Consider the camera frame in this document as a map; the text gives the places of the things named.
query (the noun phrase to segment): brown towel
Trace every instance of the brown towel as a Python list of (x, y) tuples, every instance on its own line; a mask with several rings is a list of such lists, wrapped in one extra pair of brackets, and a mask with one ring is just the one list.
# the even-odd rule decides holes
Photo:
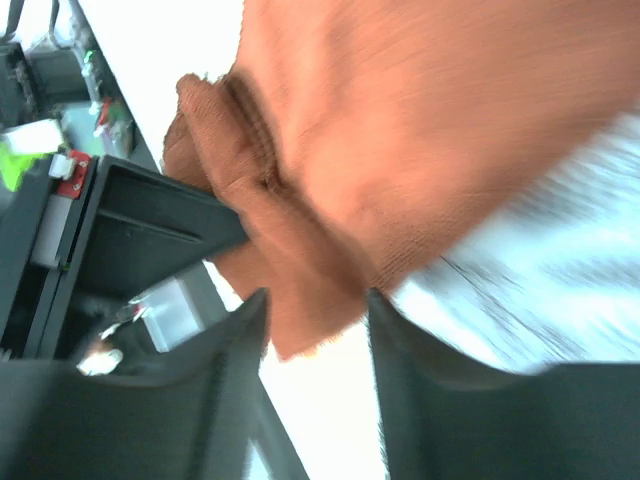
[(178, 83), (166, 173), (251, 242), (284, 357), (340, 332), (640, 93), (638, 0), (246, 0), (229, 75)]

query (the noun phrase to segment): cloth fold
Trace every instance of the cloth fold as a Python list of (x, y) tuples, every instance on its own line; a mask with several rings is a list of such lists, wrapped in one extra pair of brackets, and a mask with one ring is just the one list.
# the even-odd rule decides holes
[(270, 288), (281, 357), (632, 106), (640, 4), (614, 3), (246, 1), (231, 72), (179, 81), (164, 163), (239, 213), (251, 241), (213, 261)]

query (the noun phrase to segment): bright green object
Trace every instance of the bright green object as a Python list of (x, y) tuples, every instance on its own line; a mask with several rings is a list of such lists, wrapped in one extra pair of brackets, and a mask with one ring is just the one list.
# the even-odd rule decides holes
[(43, 155), (42, 153), (16, 154), (8, 145), (0, 143), (0, 177), (7, 189), (12, 192), (18, 190), (25, 172)]

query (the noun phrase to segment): folded cloth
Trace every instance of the folded cloth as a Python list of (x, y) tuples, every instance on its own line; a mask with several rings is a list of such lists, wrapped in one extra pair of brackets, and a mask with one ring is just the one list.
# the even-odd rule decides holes
[(287, 358), (391, 293), (640, 93), (636, 0), (247, 0), (238, 55), (187, 75), (166, 173), (251, 241), (214, 262), (272, 294)]

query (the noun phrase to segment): light blue fabric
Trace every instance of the light blue fabric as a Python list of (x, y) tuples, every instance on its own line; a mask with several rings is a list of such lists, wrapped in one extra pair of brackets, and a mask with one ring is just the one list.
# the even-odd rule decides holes
[(640, 117), (622, 118), (394, 296), (498, 368), (640, 361)]

